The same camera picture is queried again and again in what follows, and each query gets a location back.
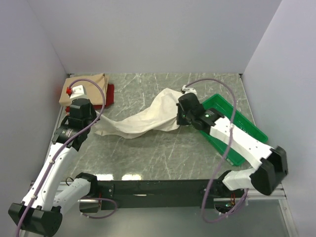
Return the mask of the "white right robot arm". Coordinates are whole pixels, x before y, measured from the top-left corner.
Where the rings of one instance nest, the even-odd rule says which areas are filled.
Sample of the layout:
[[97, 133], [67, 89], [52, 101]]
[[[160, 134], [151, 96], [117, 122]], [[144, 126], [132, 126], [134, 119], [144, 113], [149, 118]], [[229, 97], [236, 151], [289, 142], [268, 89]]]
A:
[[206, 110], [193, 93], [179, 97], [177, 123], [192, 125], [223, 142], [251, 165], [242, 171], [227, 171], [217, 184], [217, 193], [228, 197], [237, 189], [256, 189], [269, 196], [288, 175], [287, 154], [280, 146], [266, 145], [240, 128], [215, 108]]

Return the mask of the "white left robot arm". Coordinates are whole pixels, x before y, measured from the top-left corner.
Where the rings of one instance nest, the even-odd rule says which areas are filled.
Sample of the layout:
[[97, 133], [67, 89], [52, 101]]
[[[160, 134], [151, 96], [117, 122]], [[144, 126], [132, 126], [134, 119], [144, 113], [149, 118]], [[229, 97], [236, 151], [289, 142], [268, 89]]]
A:
[[97, 196], [97, 177], [87, 173], [80, 173], [60, 194], [56, 192], [64, 172], [98, 119], [89, 99], [72, 100], [70, 113], [56, 129], [48, 158], [36, 181], [22, 201], [12, 203], [8, 210], [16, 224], [15, 236], [18, 237], [21, 231], [27, 231], [52, 237], [62, 223], [63, 214], [79, 199]]

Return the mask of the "white t shirt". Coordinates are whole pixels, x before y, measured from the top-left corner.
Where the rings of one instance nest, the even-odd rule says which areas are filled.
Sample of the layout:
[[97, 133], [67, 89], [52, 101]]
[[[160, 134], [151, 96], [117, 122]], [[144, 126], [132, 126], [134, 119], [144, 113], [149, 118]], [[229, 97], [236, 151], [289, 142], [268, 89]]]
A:
[[100, 136], [117, 135], [125, 139], [140, 137], [150, 130], [165, 132], [176, 130], [179, 128], [176, 120], [176, 104], [180, 96], [182, 96], [181, 92], [166, 88], [145, 110], [122, 121], [113, 121], [102, 115], [92, 130]]

